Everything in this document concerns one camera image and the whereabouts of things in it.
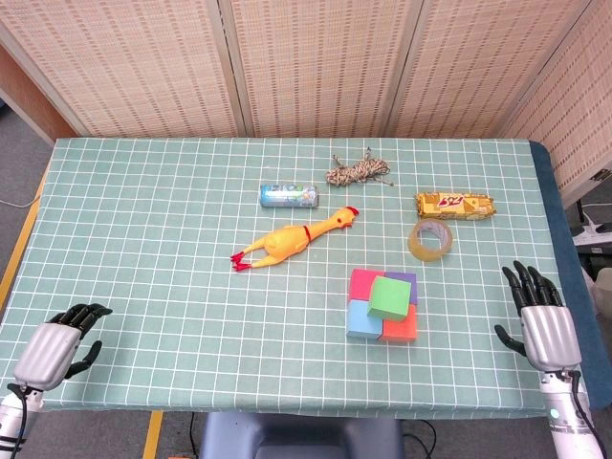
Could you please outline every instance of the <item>yellow rubber chicken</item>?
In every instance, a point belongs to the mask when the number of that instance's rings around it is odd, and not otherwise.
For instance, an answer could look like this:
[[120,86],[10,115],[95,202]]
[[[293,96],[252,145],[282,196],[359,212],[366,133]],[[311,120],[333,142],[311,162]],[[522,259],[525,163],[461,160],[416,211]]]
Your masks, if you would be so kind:
[[[353,220],[359,211],[356,208],[341,208],[327,220],[305,225],[303,227],[284,227],[277,229],[270,234],[257,239],[240,253],[233,255],[231,261],[233,268],[237,271],[247,270],[248,268],[261,268],[262,266],[275,265],[284,261],[294,253],[306,249],[306,246],[321,234],[335,228],[347,228],[353,226]],[[250,251],[264,249],[268,256],[254,263],[242,263],[242,258]]]

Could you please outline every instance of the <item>stack of foam blocks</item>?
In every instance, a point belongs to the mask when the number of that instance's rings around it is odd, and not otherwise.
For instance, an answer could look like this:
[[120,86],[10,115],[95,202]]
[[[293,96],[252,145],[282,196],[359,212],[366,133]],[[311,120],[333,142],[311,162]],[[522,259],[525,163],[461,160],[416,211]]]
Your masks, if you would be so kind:
[[399,342],[416,339],[416,281],[414,273],[353,270],[346,336]]

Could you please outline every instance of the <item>green foam cube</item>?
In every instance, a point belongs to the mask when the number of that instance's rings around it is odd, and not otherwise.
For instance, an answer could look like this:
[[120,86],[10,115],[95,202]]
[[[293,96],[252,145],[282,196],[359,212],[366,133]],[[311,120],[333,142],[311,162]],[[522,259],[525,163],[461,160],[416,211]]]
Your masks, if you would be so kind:
[[389,320],[404,320],[408,315],[410,282],[378,276],[372,285],[367,314]]

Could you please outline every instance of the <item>robotic arm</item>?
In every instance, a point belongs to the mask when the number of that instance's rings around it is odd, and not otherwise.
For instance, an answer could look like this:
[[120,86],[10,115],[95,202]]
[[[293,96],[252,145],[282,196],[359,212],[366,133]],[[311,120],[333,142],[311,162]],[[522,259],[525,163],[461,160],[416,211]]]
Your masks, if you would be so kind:
[[539,387],[558,458],[607,459],[576,369],[582,356],[570,311],[563,306],[553,282],[531,266],[525,269],[514,261],[514,267],[518,278],[509,268],[502,271],[512,289],[523,342],[511,338],[501,325],[495,325],[495,333],[540,372]]
[[99,304],[78,304],[42,323],[17,362],[12,394],[0,404],[0,459],[13,459],[26,442],[43,408],[43,392],[58,387],[92,365],[102,347],[95,341],[82,361],[73,363],[83,337],[113,311]]

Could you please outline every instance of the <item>green grid tablecloth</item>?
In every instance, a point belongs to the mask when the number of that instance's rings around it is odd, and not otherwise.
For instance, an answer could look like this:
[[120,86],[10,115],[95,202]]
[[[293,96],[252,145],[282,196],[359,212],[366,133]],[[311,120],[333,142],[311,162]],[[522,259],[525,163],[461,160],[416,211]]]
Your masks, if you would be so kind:
[[[332,154],[351,164],[366,146],[395,186],[325,184]],[[316,184],[319,207],[262,208],[259,186],[273,183]],[[413,196],[450,189],[489,194],[498,213],[449,222],[450,254],[424,264],[406,247]],[[361,211],[353,228],[280,265],[231,271],[257,237],[344,206]],[[98,361],[47,407],[540,415],[537,373],[492,329],[520,334],[500,272],[516,258],[558,282],[524,141],[60,140],[0,331],[0,383],[36,325],[99,302],[115,312],[85,339],[104,342]],[[417,274],[415,342],[346,338],[354,268]]]

